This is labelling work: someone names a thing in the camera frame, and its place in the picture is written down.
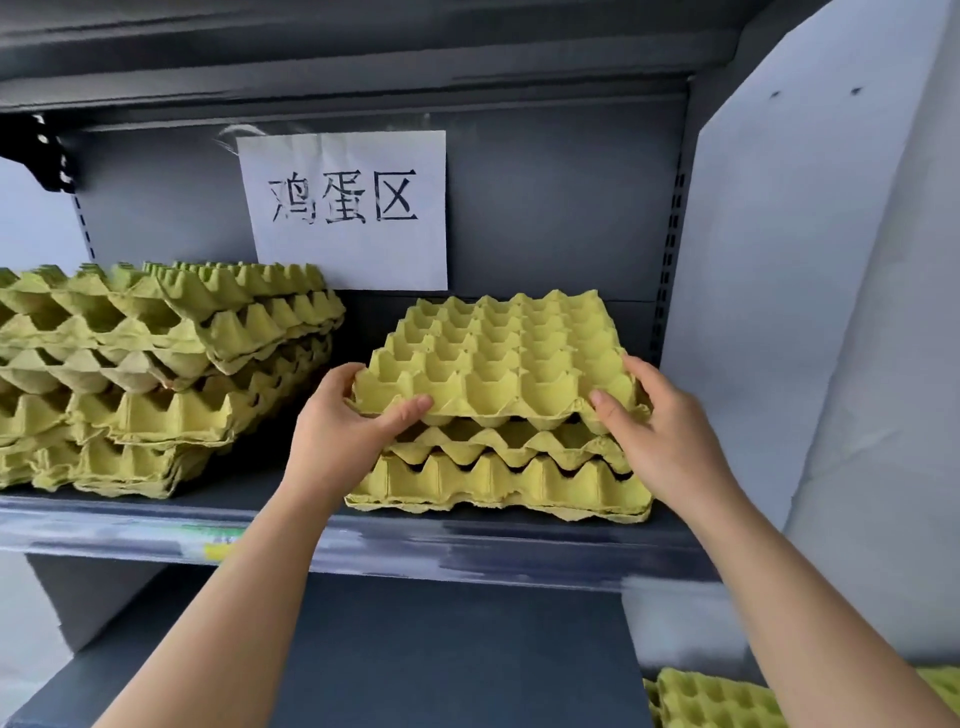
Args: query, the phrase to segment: egg tray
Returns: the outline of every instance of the egg tray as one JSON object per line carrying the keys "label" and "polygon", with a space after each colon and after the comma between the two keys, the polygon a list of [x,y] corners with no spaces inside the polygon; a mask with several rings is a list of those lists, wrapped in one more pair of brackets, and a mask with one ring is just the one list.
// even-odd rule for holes
{"label": "egg tray", "polygon": [[649,413],[623,352],[596,291],[552,291],[537,300],[518,294],[507,302],[420,300],[357,374],[353,402],[371,415],[429,394],[428,425],[471,418],[496,428],[519,417],[549,430],[579,415],[591,432],[606,434],[587,399],[595,388]]}
{"label": "egg tray", "polygon": [[181,481],[199,475],[215,451],[191,445],[118,446],[103,436],[83,445],[62,442],[40,450],[0,453],[0,489],[32,482],[35,488],[53,492],[69,483],[100,496],[164,498]]}
{"label": "egg tray", "polygon": [[325,289],[315,265],[147,263],[137,270],[120,263],[105,271],[86,263],[70,277],[56,265],[19,276],[0,268],[0,303],[42,320],[65,315],[105,320],[115,311],[113,318],[199,323],[219,311],[238,311],[257,299]]}
{"label": "egg tray", "polygon": [[751,683],[665,668],[657,696],[662,728],[786,728],[773,691]]}
{"label": "egg tray", "polygon": [[58,438],[83,444],[99,435],[121,445],[225,445],[288,397],[330,352],[329,337],[307,337],[233,376],[207,376],[181,392],[140,394],[112,386],[97,394],[0,393],[0,451]]}
{"label": "egg tray", "polygon": [[157,357],[160,352],[201,354],[230,375],[284,341],[329,333],[343,323],[343,316],[343,304],[333,291],[264,299],[219,311],[203,322],[180,318],[158,323],[112,314],[105,320],[70,315],[40,321],[34,314],[16,313],[6,323],[0,321],[0,347],[6,352],[45,349],[54,358],[76,349],[154,352]]}
{"label": "egg tray", "polygon": [[609,435],[594,435],[581,421],[567,421],[556,429],[537,430],[525,420],[500,427],[482,427],[460,418],[443,427],[417,423],[387,446],[407,465],[422,465],[433,452],[442,452],[456,465],[472,465],[493,451],[508,467],[519,469],[540,454],[549,455],[565,471],[575,471],[594,457],[606,461],[617,474],[631,471],[623,450]]}
{"label": "egg tray", "polygon": [[62,387],[99,394],[114,385],[138,394],[159,387],[180,392],[218,371],[205,353],[0,348],[0,387],[6,382],[31,395]]}
{"label": "egg tray", "polygon": [[636,523],[650,513],[652,497],[635,475],[617,479],[602,460],[590,460],[576,473],[564,473],[552,458],[534,457],[521,471],[493,453],[462,470],[447,455],[432,453],[412,469],[396,455],[381,455],[346,498],[359,510],[393,507],[408,513],[447,511],[461,502],[484,508],[522,505],[565,521],[598,516]]}
{"label": "egg tray", "polygon": [[[921,667],[918,674],[960,716],[960,667]],[[769,688],[665,668],[643,681],[659,728],[786,728]]]}
{"label": "egg tray", "polygon": [[960,667],[920,667],[917,672],[960,716]]}

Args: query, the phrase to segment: paper sign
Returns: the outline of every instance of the paper sign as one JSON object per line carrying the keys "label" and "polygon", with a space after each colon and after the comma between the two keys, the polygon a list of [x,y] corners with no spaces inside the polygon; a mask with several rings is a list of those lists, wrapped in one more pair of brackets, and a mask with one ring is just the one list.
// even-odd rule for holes
{"label": "paper sign", "polygon": [[333,288],[446,290],[445,132],[237,145],[261,263],[316,263]]}

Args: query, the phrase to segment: finger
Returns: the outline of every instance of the finger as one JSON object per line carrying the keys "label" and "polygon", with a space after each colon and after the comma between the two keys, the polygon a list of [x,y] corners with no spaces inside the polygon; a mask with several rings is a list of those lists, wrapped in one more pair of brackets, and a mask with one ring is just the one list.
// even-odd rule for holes
{"label": "finger", "polygon": [[650,402],[653,403],[654,409],[657,409],[658,405],[667,404],[680,393],[680,390],[673,386],[673,382],[666,378],[666,375],[657,367],[643,361],[638,356],[624,354],[623,365],[628,372],[637,378],[640,386],[650,396]]}
{"label": "finger", "polygon": [[353,386],[353,378],[357,372],[364,368],[363,364],[355,361],[334,367],[320,380],[320,385],[317,387],[317,391],[313,393],[313,396],[330,397],[336,400],[341,397],[346,397],[350,393],[350,387]]}
{"label": "finger", "polygon": [[386,439],[393,440],[407,427],[419,420],[433,406],[430,395],[416,395],[410,400],[395,402],[387,411],[373,420]]}
{"label": "finger", "polygon": [[644,436],[647,431],[630,416],[630,413],[623,408],[616,399],[602,389],[594,389],[590,392],[590,402],[593,409],[596,410],[597,417],[600,418],[610,434],[624,447],[632,438]]}

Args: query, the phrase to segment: white panel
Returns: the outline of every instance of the white panel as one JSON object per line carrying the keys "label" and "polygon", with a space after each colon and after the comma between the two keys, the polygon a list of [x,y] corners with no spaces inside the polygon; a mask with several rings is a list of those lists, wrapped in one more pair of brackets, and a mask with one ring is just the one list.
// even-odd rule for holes
{"label": "white panel", "polygon": [[623,611],[646,670],[746,678],[747,637],[723,584],[633,577],[623,585]]}
{"label": "white panel", "polygon": [[60,620],[20,553],[0,551],[0,724],[73,657]]}
{"label": "white panel", "polygon": [[960,4],[787,533],[906,657],[960,661]]}
{"label": "white panel", "polygon": [[777,526],[945,8],[834,0],[700,134],[662,366],[701,398],[741,483]]}
{"label": "white panel", "polygon": [[49,263],[72,273],[89,260],[73,197],[47,192],[22,164],[0,158],[0,267]]}

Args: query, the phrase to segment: shelf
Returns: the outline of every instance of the shelf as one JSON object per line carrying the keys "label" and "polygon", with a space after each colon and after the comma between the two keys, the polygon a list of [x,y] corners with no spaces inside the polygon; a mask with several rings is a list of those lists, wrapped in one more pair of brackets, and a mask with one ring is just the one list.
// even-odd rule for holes
{"label": "shelf", "polygon": [[[209,570],[162,573],[8,725],[87,728]],[[313,574],[270,725],[653,725],[616,595]]]}
{"label": "shelf", "polygon": [[[0,548],[215,563],[279,484],[293,424],[290,412],[267,422],[169,500],[8,489],[0,493]],[[421,516],[345,507],[330,519],[311,569],[600,591],[618,591],[632,574],[717,578],[693,534],[661,503],[633,525],[568,523],[519,507]]]}

